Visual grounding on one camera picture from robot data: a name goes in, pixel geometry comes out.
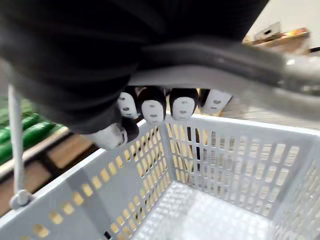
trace robot finger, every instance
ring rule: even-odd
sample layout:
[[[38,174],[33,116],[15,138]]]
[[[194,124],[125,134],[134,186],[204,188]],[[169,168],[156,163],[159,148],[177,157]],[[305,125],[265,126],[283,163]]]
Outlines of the robot finger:
[[[146,87],[138,97],[138,108],[144,119],[152,124],[162,123],[166,118],[166,96],[158,87]]]
[[[169,103],[171,116],[177,121],[186,121],[198,105],[198,92],[195,88],[173,88]]]
[[[139,116],[137,108],[138,98],[133,86],[127,86],[118,97],[117,104],[121,115],[129,119],[137,119]]]
[[[232,95],[215,89],[200,89],[199,108],[202,113],[215,114],[225,108]]]

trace yellow hole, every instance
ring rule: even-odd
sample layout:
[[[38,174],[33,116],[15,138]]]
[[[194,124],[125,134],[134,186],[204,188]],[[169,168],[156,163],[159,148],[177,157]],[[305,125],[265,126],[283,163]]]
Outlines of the yellow hole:
[[[152,161],[156,163],[157,159],[156,159],[156,153],[154,150],[151,151],[151,157],[152,157]]]
[[[158,154],[159,154],[159,147],[155,146],[155,155],[158,156]]]
[[[128,219],[129,217],[130,217],[130,213],[129,213],[129,211],[128,211],[128,209],[124,209],[123,210],[123,216],[126,218],[126,219]]]
[[[99,189],[102,186],[101,181],[99,180],[99,178],[97,176],[94,176],[92,178],[92,184],[94,185],[95,189]]]
[[[168,183],[167,183],[167,178],[166,178],[166,176],[163,176],[163,182],[164,182],[165,187],[168,187]]]
[[[110,169],[110,172],[111,174],[114,176],[117,174],[117,169],[116,169],[116,166],[114,165],[113,162],[110,162],[109,165],[108,165],[109,169]]]
[[[150,211],[150,206],[149,206],[149,203],[148,202],[146,202],[146,204],[145,204],[145,209],[149,212]]]
[[[154,205],[154,198],[152,197],[152,195],[150,194],[149,195],[149,202],[150,202],[150,204],[151,204],[151,206],[153,206]]]
[[[155,167],[155,172],[156,172],[156,175],[158,176],[158,179],[160,179],[160,170],[158,166]]]
[[[125,237],[122,233],[118,234],[118,240],[125,240]]]
[[[126,235],[128,236],[128,238],[129,237],[131,237],[131,232],[130,232],[130,230],[129,230],[129,228],[127,227],[127,226],[125,226],[124,228],[123,228],[123,231],[126,233]]]
[[[49,213],[49,219],[54,223],[54,224],[60,224],[64,221],[64,218],[57,213],[56,211],[52,211]]]
[[[131,160],[131,156],[130,156],[130,153],[129,153],[128,150],[125,150],[125,151],[124,151],[124,157],[125,157],[125,160],[126,160],[127,162],[129,162],[129,161]]]
[[[148,172],[148,165],[147,165],[147,162],[145,159],[142,159],[142,165],[143,165],[143,169],[144,169],[144,172],[147,173]]]
[[[140,189],[140,195],[142,198],[144,198],[146,196],[145,190]]]
[[[187,157],[187,147],[184,143],[181,143],[182,146],[182,154],[183,156]]]
[[[161,196],[161,191],[160,191],[159,185],[156,186],[156,193],[158,194],[159,197]]]
[[[138,158],[138,153],[136,152],[135,146],[131,145],[130,150],[132,152],[132,156],[134,157],[134,161],[137,162],[139,160],[139,158]]]
[[[161,192],[163,192],[165,188],[164,188],[164,182],[162,180],[160,181],[160,187],[161,187]]]
[[[176,150],[175,150],[175,145],[174,145],[174,142],[172,140],[170,140],[170,146],[171,146],[171,152],[174,154],[176,153]]]
[[[169,138],[172,138],[171,126],[169,125],[169,123],[166,124],[166,129],[168,130]]]
[[[152,170],[151,174],[152,174],[152,177],[153,177],[154,184],[156,184],[157,183],[157,176],[156,176],[155,170]]]
[[[138,206],[139,203],[140,203],[138,196],[135,196],[135,197],[133,198],[133,200],[134,200],[135,205]]]
[[[78,206],[80,206],[81,204],[84,203],[83,197],[78,192],[72,193],[72,199],[73,199],[74,203]]]
[[[83,190],[84,194],[87,195],[88,197],[90,197],[92,194],[94,194],[94,192],[92,191],[92,188],[89,186],[89,184],[83,184],[82,190]]]
[[[184,174],[184,172],[181,171],[181,172],[180,172],[180,175],[181,175],[181,181],[182,181],[183,183],[185,183],[186,180],[185,180],[185,174]]]
[[[163,158],[163,159],[162,159],[162,162],[163,162],[163,167],[164,167],[164,169],[167,169],[168,166],[167,166],[167,161],[166,161],[166,159]]]
[[[173,165],[174,165],[174,167],[175,167],[175,168],[178,168],[177,157],[176,157],[175,155],[173,155],[172,159],[173,159]]]
[[[138,217],[138,213],[135,214],[135,221],[136,221],[137,224],[140,224],[140,223],[141,223],[141,220],[140,220],[140,218]]]
[[[70,214],[72,214],[74,212],[74,208],[72,207],[72,205],[69,202],[66,202],[65,204],[63,204],[61,206],[61,208],[63,209],[63,211],[67,215],[70,215]]]
[[[181,140],[186,140],[186,135],[185,135],[185,129],[183,126],[179,126],[180,127],[180,139]]]
[[[132,219],[129,220],[129,225],[133,231],[135,231],[137,229],[135,222]]]
[[[168,173],[168,172],[166,173],[166,179],[167,179],[168,184],[169,184],[171,180],[170,180],[170,176],[169,176],[169,173]]]
[[[120,156],[117,156],[115,158],[115,162],[116,162],[116,165],[118,166],[119,169],[124,167],[124,163],[122,162],[122,159]]]
[[[109,181],[110,177],[109,177],[109,174],[108,174],[106,169],[102,169],[101,172],[100,172],[100,175],[101,175],[102,180],[104,182],[108,182]]]
[[[112,232],[117,233],[119,231],[117,225],[115,223],[112,223],[110,226],[110,229]]]
[[[156,131],[156,137],[158,138],[158,140],[160,140],[161,136],[160,136],[159,128],[156,127],[155,131]]]
[[[180,142],[175,142],[175,145],[176,145],[176,153],[180,155],[181,154]]]
[[[129,209],[131,212],[135,211],[135,205],[132,202],[129,202]]]
[[[125,223],[125,221],[124,221],[124,219],[123,219],[122,216],[118,216],[118,217],[116,218],[116,221],[117,221],[117,223],[118,223],[120,226],[122,226],[122,225]]]
[[[144,176],[144,172],[143,172],[143,170],[142,170],[141,164],[138,163],[138,164],[136,165],[136,168],[138,169],[139,176],[142,178],[142,177]]]
[[[144,136],[142,136],[141,141],[143,143],[144,151],[148,152],[148,147],[147,147],[147,144],[146,144],[146,138]]]
[[[183,164],[182,164],[181,157],[178,157],[178,160],[179,160],[179,168],[180,168],[181,170],[183,170],[184,167],[183,167]]]
[[[144,155],[144,152],[143,152],[142,149],[141,149],[140,142],[139,142],[139,141],[136,141],[135,144],[136,144],[136,147],[138,148],[138,151],[139,151],[140,156],[142,157],[142,156]]]
[[[132,155],[134,155],[136,153],[136,148],[134,145],[130,146],[130,150],[131,150]]]
[[[41,224],[36,224],[33,226],[33,233],[40,238],[45,238],[49,235],[49,230]]]
[[[175,176],[176,176],[176,179],[180,181],[180,174],[178,169],[175,170]]]
[[[148,179],[148,183],[149,183],[150,188],[152,188],[152,187],[154,186],[154,183],[152,182],[151,175],[149,175],[149,176],[147,177],[147,179]]]
[[[148,154],[148,155],[146,156],[146,159],[147,159],[147,161],[148,161],[149,167],[152,168],[152,161],[151,161],[150,154]]]
[[[160,142],[159,143],[159,146],[160,146],[160,150],[161,150],[161,156],[163,156],[164,155],[164,148],[162,147],[162,143]]]
[[[155,201],[158,200],[158,195],[157,195],[157,192],[155,190],[153,190],[153,198]]]
[[[176,124],[173,124],[174,134],[177,139],[179,139],[178,127]]]
[[[140,208],[140,216],[142,219],[144,219],[146,217],[145,211],[142,209],[142,207]]]
[[[160,164],[160,173],[161,174],[164,174],[164,166],[162,165],[162,162],[159,162],[159,164]]]
[[[144,188],[145,188],[146,192],[148,193],[150,191],[150,189],[149,189],[149,186],[147,184],[147,180],[143,181],[143,185],[144,185]]]

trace basket handle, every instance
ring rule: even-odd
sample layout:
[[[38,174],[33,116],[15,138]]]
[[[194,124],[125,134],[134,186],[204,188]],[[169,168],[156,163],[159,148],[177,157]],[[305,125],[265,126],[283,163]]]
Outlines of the basket handle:
[[[21,97],[16,89],[8,86],[9,124],[11,129],[12,156],[14,160],[14,196],[10,200],[12,209],[26,206],[32,195],[25,190],[25,168],[23,161],[23,141],[21,124]]]
[[[216,89],[258,107],[320,118],[320,59],[216,37],[148,46],[132,86]]]

